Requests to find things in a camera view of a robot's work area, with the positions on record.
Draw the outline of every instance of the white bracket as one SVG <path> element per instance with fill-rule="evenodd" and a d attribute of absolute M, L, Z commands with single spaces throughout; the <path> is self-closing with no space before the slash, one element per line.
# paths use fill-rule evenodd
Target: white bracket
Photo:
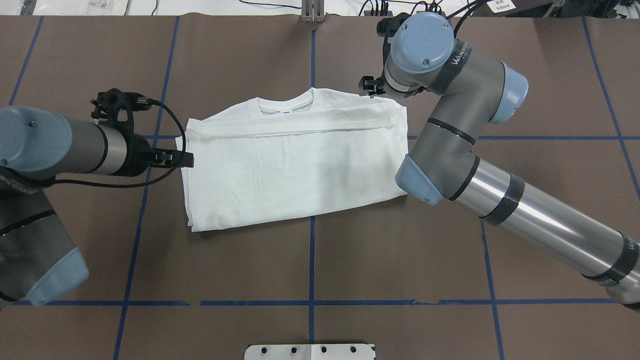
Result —
<path fill-rule="evenodd" d="M 368 344 L 252 345 L 244 360 L 375 360 L 376 346 Z"/>
<path fill-rule="evenodd" d="M 324 0 L 302 0 L 302 22 L 324 22 Z"/>

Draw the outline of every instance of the black cable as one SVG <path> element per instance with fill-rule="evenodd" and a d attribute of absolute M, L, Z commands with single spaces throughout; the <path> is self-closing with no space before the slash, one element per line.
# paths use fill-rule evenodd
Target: black cable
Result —
<path fill-rule="evenodd" d="M 387 0 L 390 3 L 403 3 L 415 5 L 415 1 L 402 1 L 402 0 Z"/>
<path fill-rule="evenodd" d="M 433 1 L 433 2 L 435 3 L 436 10 L 437 10 L 438 12 L 440 12 L 440 13 L 442 13 L 442 7 L 440 6 L 440 4 L 442 3 L 442 1 L 444 1 L 444 0 L 440 0 L 440 1 L 439 1 L 439 2 L 437 2 L 437 3 L 435 2 L 435 0 Z"/>
<path fill-rule="evenodd" d="M 284 4 L 267 4 L 267 3 L 252 3 L 251 1 L 245 1 L 245 0 L 238 0 L 243 4 L 249 4 L 249 5 L 266 5 L 266 6 L 279 6 L 279 7 L 283 7 L 283 8 L 292 8 L 292 9 L 298 9 L 301 10 L 302 7 L 300 6 L 293 6 L 293 5 L 284 5 Z"/>
<path fill-rule="evenodd" d="M 371 0 L 365 0 L 365 2 L 362 4 L 362 7 L 360 8 L 358 16 L 362 15 L 362 10 L 364 10 L 364 7 L 367 6 L 367 3 L 371 4 L 371 11 L 373 12 L 373 3 L 371 2 Z"/>
<path fill-rule="evenodd" d="M 415 8 L 418 7 L 418 5 L 420 4 L 424 4 L 424 11 L 427 11 L 428 9 L 428 4 L 426 1 L 418 1 L 417 3 L 415 3 L 415 5 L 413 6 L 413 9 L 411 9 L 411 13 L 409 13 L 409 15 L 413 15 L 413 12 L 415 11 Z"/>
<path fill-rule="evenodd" d="M 486 4 L 485 0 L 478 0 L 478 2 L 473 7 L 471 7 L 464 15 L 462 15 L 462 18 L 460 18 L 460 21 L 458 21 L 458 23 L 456 24 L 456 28 L 453 29 L 454 38 L 458 37 L 458 30 L 460 30 L 460 26 L 462 26 L 462 23 L 467 19 L 467 17 L 471 16 L 471 13 L 480 9 L 480 7 L 482 7 L 482 5 L 484 4 Z"/>
<path fill-rule="evenodd" d="M 447 20 L 453 18 L 454 16 L 456 16 L 457 14 L 465 11 L 466 9 L 469 9 L 471 7 L 473 7 L 474 5 L 476 5 L 478 2 L 477 1 L 472 1 L 469 4 L 467 4 L 466 6 L 461 7 L 460 9 L 456 10 L 455 12 L 451 13 L 450 15 L 447 16 Z"/>
<path fill-rule="evenodd" d="M 169 114 L 169 116 L 171 116 L 173 121 L 176 123 L 176 125 L 178 125 L 178 128 L 180 129 L 180 136 L 182 137 L 182 152 L 180 153 L 178 158 L 173 162 L 173 165 L 167 172 L 165 172 L 164 174 L 162 174 L 161 176 L 153 180 L 145 181 L 144 183 L 138 183 L 138 184 L 103 184 L 103 183 L 93 183 L 91 181 L 80 181 L 80 180 L 72 180 L 72 179 L 55 180 L 51 184 L 76 184 L 76 185 L 95 186 L 98 188 L 129 189 L 129 188 L 141 188 L 142 186 L 152 185 L 157 183 L 160 180 L 163 180 L 167 176 L 171 175 L 171 173 L 178 168 L 180 162 L 182 161 L 182 158 L 184 157 L 184 153 L 187 150 L 187 135 L 184 133 L 184 128 L 182 127 L 182 124 L 180 124 L 180 121 L 178 120 L 178 118 L 175 116 L 173 111 L 171 111 L 171 109 L 167 107 L 167 105 L 157 100 L 153 100 L 151 98 L 149 99 L 149 103 L 151 105 L 158 105 L 162 109 L 164 109 Z"/>

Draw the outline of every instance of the white t-shirt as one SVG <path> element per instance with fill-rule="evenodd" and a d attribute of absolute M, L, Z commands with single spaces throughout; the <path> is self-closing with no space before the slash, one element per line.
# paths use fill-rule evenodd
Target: white t-shirt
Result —
<path fill-rule="evenodd" d="M 192 231 L 308 217 L 404 195 L 406 108 L 391 99 L 311 88 L 189 119 L 182 169 Z M 178 149 L 182 139 L 177 138 Z"/>

